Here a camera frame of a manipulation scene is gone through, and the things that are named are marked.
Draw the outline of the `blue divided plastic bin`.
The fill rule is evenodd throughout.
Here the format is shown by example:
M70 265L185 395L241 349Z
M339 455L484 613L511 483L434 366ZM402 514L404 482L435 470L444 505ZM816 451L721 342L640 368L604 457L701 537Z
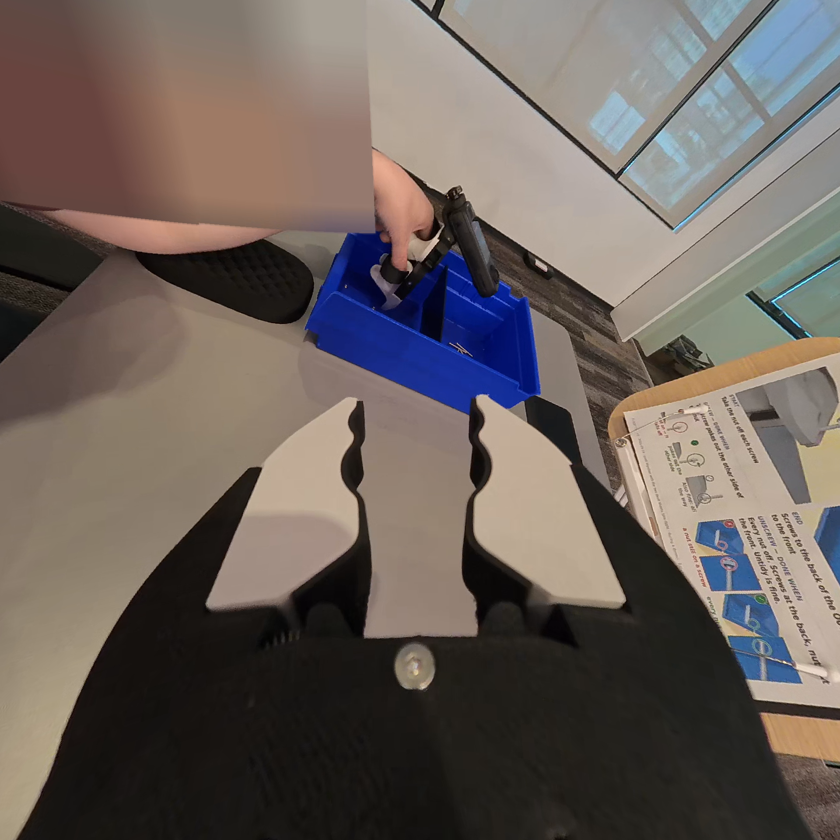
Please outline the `blue divided plastic bin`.
M318 348L468 413L486 394L506 408L539 396L539 363L529 300L500 283L494 297L475 289L461 255L449 253L410 297L390 311L371 278L385 256L375 234L347 234L322 283L306 328ZM443 341L419 332L425 298L448 266ZM460 343L474 358L448 346Z

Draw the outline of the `person's left hand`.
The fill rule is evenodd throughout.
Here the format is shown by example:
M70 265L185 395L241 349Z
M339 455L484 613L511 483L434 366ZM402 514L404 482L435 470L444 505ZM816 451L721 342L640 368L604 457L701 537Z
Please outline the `person's left hand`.
M376 149L372 150L375 230L392 246L392 264L407 267L412 236L428 241L435 215L424 191L404 169Z

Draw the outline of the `printed instruction sheet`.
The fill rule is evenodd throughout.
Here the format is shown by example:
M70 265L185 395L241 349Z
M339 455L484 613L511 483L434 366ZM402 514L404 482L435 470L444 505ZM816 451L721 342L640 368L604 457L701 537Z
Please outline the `printed instruction sheet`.
M777 655L836 671L838 386L836 353L625 415L629 431L710 406L631 438L662 546L730 648L761 638ZM767 710L838 718L838 683L747 682Z

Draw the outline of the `black wrist rest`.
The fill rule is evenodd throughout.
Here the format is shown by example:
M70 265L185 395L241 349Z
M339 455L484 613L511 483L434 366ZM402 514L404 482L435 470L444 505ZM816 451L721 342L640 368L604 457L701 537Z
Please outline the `black wrist rest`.
M310 269L266 240L183 255L135 252L143 268L200 298L262 322L299 320L314 294Z

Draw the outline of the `person's left forearm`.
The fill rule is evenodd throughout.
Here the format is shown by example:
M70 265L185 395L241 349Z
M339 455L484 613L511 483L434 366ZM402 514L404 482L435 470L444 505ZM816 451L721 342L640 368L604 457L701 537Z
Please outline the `person's left forearm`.
M47 211L48 217L122 249L157 255L185 255L232 249L278 235L279 230L215 224L169 223L98 213Z

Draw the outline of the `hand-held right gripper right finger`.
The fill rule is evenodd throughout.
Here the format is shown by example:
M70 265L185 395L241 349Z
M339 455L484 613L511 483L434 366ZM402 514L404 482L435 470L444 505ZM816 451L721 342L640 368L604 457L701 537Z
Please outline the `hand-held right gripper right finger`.
M624 608L626 595L563 450L488 395L472 400L469 442L474 490L461 573L478 626L505 604L538 634L561 607Z

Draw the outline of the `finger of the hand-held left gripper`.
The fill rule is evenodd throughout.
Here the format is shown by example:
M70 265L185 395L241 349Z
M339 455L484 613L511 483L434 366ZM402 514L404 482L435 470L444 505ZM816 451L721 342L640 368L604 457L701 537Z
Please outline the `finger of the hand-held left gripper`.
M410 274L411 264L408 264L405 271L394 268L391 262L376 264L371 268L371 278L384 296L381 310L392 310L403 302L397 292L403 287Z

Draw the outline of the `black bin divider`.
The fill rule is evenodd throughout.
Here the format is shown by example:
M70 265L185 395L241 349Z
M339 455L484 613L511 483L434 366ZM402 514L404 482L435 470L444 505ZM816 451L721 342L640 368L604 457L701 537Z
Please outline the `black bin divider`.
M423 302L419 325L419 332L437 343L443 341L447 288L448 266L443 266Z

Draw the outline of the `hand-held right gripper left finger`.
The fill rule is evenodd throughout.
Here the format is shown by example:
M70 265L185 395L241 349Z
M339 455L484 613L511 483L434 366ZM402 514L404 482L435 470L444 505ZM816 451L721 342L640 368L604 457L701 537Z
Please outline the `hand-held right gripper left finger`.
M360 485L364 404L343 399L263 463L206 599L214 613L276 608L303 628L330 604L362 637L371 541Z

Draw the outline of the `large window with blinds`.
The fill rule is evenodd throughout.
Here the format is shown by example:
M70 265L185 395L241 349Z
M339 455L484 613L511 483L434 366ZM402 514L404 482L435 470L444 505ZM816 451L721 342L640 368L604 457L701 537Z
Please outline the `large window with blinds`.
M415 5L673 230L838 100L838 1Z

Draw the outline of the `instruction sheet on stand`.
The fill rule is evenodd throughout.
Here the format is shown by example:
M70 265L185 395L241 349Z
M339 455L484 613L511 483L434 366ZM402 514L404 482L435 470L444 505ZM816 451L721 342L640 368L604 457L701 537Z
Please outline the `instruction sheet on stand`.
M628 511L659 545L663 545L637 458L628 441L627 413L692 400L715 389L734 389L742 382L786 371L838 352L838 338L798 339L656 385L622 400L610 415L607 433L626 492ZM794 707L793 711L764 712L762 720L770 746L776 753L838 764L837 718L815 717L805 713L803 707Z

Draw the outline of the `black office chair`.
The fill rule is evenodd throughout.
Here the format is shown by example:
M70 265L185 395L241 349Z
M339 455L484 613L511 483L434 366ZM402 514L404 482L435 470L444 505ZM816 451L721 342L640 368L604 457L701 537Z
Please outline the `black office chair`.
M34 211L1 205L1 270L59 291L73 291L115 247Z

